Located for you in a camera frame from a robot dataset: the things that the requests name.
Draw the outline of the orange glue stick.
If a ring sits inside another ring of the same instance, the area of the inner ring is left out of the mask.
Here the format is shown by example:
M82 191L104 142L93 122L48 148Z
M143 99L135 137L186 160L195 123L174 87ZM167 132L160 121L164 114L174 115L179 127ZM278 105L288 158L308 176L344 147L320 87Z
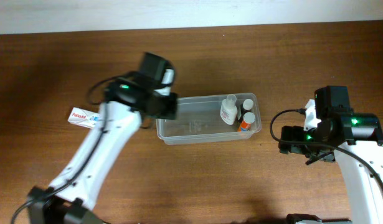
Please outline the orange glue stick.
M246 112L238 128L238 132L248 131L254 122L255 122L255 115L252 112Z

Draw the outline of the clear plastic container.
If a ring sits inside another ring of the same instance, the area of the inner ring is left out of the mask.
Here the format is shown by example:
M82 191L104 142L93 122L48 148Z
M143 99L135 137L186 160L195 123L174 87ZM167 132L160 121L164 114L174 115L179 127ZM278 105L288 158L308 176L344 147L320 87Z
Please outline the clear plastic container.
M226 124L220 117L220 108L226 95L193 96L177 100L175 120L157 119L158 138L167 145L197 144L244 140L262 129L257 97L253 93L236 93L236 106L252 100L255 122L247 131L239 132L240 124Z

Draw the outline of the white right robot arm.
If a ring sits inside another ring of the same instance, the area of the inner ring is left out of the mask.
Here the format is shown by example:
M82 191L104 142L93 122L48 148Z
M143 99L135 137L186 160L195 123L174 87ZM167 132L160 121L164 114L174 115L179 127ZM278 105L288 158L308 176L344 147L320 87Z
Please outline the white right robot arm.
M319 117L298 109L305 125L284 126L273 137L282 153L302 154L308 164L328 156L341 170L353 223L383 223L383 135L373 114Z

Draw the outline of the dark bottle white cap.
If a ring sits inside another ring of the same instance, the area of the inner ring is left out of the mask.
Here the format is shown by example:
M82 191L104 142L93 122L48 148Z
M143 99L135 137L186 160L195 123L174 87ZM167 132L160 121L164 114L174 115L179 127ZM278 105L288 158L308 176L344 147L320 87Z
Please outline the dark bottle white cap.
M251 112L251 109L254 105L253 100L246 99L243 103L240 104L238 111L237 111L237 120L238 122L242 122L244 120L244 114L247 112Z

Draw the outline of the white Panadol box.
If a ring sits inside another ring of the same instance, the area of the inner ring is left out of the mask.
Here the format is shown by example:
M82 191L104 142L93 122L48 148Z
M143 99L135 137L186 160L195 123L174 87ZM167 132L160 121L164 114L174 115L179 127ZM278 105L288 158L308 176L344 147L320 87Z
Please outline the white Panadol box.
M100 115L91 111L74 107L68 117L68 122L84 128L93 129Z

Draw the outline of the white pump bottle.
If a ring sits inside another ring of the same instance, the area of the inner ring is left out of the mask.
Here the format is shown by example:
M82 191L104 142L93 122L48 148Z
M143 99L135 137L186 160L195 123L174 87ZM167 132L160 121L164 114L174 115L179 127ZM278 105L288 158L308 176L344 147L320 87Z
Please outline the white pump bottle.
M222 100L220 117L228 125L233 125L235 122L237 115L236 101L237 98L233 94L227 95L227 97Z

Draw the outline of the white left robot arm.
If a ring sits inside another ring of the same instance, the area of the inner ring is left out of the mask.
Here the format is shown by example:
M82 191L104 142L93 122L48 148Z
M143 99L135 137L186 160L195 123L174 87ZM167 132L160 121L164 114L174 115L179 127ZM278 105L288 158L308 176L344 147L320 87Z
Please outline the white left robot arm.
M174 119L174 78L112 77L95 127L45 190L34 187L22 205L31 223L103 223L94 214L100 189L119 153L145 118Z

